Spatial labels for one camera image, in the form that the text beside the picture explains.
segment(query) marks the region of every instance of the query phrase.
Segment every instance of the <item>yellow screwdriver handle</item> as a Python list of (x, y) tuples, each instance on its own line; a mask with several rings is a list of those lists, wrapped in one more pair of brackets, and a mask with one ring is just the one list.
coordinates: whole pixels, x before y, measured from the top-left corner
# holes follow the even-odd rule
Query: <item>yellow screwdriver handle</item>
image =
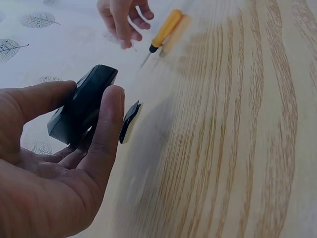
[(163, 41), (166, 39), (166, 37), (169, 36), (169, 34), (172, 32), (174, 27), (178, 24), (180, 19), (182, 18), (182, 11), (178, 9), (174, 9), (166, 21), (164, 22), (163, 26), (159, 29), (157, 35), (152, 40), (152, 45), (155, 48), (161, 47)]

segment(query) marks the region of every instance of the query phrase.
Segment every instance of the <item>black plastic device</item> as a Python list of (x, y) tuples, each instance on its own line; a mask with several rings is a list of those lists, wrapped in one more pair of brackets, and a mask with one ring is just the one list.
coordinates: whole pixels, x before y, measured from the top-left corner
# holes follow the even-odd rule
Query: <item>black plastic device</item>
[(112, 85), (118, 70), (96, 65), (77, 83), (75, 93), (48, 122), (49, 135), (65, 144), (78, 143), (98, 120), (104, 90)]

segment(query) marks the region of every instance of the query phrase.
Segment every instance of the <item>wooden table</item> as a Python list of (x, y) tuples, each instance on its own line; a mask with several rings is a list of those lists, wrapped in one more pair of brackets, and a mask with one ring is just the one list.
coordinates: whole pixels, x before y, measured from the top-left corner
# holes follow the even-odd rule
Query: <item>wooden table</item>
[(317, 237), (316, 0), (196, 0), (126, 110), (85, 237)]

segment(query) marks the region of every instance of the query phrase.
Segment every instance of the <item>left hand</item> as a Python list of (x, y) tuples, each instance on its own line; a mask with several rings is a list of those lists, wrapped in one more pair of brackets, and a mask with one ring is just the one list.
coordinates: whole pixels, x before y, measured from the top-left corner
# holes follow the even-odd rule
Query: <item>left hand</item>
[(98, 124), (76, 147), (36, 155), (20, 147), (25, 123), (63, 105), (74, 82), (0, 89), (0, 237), (57, 238), (93, 221), (116, 157), (124, 92), (108, 87)]

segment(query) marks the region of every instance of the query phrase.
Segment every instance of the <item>leaf pattern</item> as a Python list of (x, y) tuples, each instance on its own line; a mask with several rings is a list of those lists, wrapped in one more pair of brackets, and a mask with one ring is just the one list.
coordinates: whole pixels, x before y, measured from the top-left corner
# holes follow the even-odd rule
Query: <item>leaf pattern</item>
[(43, 4), (44, 5), (53, 5), (56, 2), (56, 0), (44, 0)]
[(0, 22), (2, 22), (4, 18), (5, 18), (5, 14), (2, 11), (0, 11)]
[(55, 82), (55, 81), (61, 81), (61, 80), (59, 78), (56, 78), (56, 77), (45, 76), (45, 77), (39, 78), (37, 83), (40, 84), (40, 83)]
[(19, 44), (10, 39), (0, 39), (0, 63), (7, 62), (19, 51), (20, 48), (29, 46), (19, 46)]
[(19, 19), (19, 22), (22, 26), (29, 28), (43, 28), (54, 23), (60, 25), (59, 23), (55, 22), (55, 17), (48, 12), (36, 12), (22, 16)]
[(31, 149), (31, 151), (35, 154), (38, 155), (51, 155), (52, 153), (52, 148), (51, 145), (48, 143), (43, 143), (43, 142), (34, 142), (34, 146)]

